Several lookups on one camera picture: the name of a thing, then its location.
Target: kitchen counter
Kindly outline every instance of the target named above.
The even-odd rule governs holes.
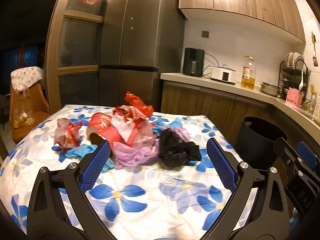
[[[187,76],[181,73],[162,73],[160,79],[223,91],[271,104],[292,118],[320,145],[320,127],[297,110],[286,105],[285,101],[282,99],[269,96],[257,89],[251,90],[243,88],[240,84],[230,85],[222,82],[212,81],[211,79]]]

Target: refrigerator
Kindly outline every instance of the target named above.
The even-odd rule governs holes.
[[[99,100],[127,104],[127,91],[160,111],[161,73],[179,73],[184,16],[179,0],[108,0],[100,45]]]

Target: white spoon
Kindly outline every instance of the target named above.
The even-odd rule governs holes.
[[[301,69],[301,82],[300,82],[300,85],[299,85],[299,91],[301,91],[302,88],[303,88],[303,71]]]

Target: white tile wall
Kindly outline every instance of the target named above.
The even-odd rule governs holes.
[[[316,54],[318,62],[320,63],[320,25],[311,10],[310,6],[308,5],[306,0],[295,0],[298,6],[298,10],[301,16],[304,33],[306,37],[306,47],[302,50],[303,56],[307,66],[311,69],[311,76],[309,84],[314,84],[316,91],[319,92],[320,90],[320,67],[313,66],[313,43],[311,39],[311,32],[314,33],[316,36]],[[307,98],[310,98],[311,93],[308,90]]]
[[[202,31],[209,31],[209,38],[202,38]],[[257,68],[256,85],[262,81],[278,85],[279,65],[292,50],[290,45],[260,32],[200,21],[186,21],[184,48],[203,49],[215,56],[220,66],[225,64],[239,73],[237,80],[241,80],[244,56],[253,56]],[[208,65],[217,63],[206,55],[204,67]]]

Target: floral bedsheet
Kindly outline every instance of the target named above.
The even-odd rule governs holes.
[[[64,151],[53,145],[58,118],[82,121],[82,144],[86,128],[95,113],[111,114],[111,107],[67,105],[34,128],[4,160],[0,168],[0,199],[12,219],[26,233],[31,191],[38,171],[46,166],[61,170],[79,159],[67,159]],[[181,119],[183,127],[200,147],[201,161],[190,161],[175,170],[162,169],[157,163],[101,173],[92,190],[86,192],[90,203],[104,224],[121,240],[158,238],[200,239],[214,223],[231,192],[223,187],[206,153],[206,143],[214,137],[224,150],[239,155],[205,116],[153,113],[150,122],[170,123]],[[63,203],[73,226],[80,229],[65,190],[60,189]],[[254,201],[252,190],[236,225],[244,225]]]

